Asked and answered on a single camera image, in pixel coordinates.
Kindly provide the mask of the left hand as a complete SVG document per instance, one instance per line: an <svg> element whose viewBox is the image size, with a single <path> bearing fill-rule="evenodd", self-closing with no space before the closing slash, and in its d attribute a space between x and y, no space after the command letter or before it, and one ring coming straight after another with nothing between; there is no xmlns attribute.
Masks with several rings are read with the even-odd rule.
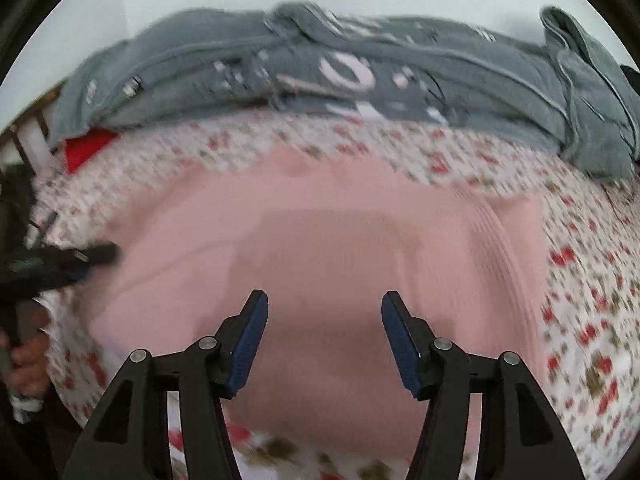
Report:
<svg viewBox="0 0 640 480"><path fill-rule="evenodd" d="M51 322L48 310L37 301L24 303L35 333L24 344L12 347L9 337L1 332L1 349L8 350L12 365L1 373L2 382L12 392L41 400L50 386L48 356L50 338L46 329Z"/></svg>

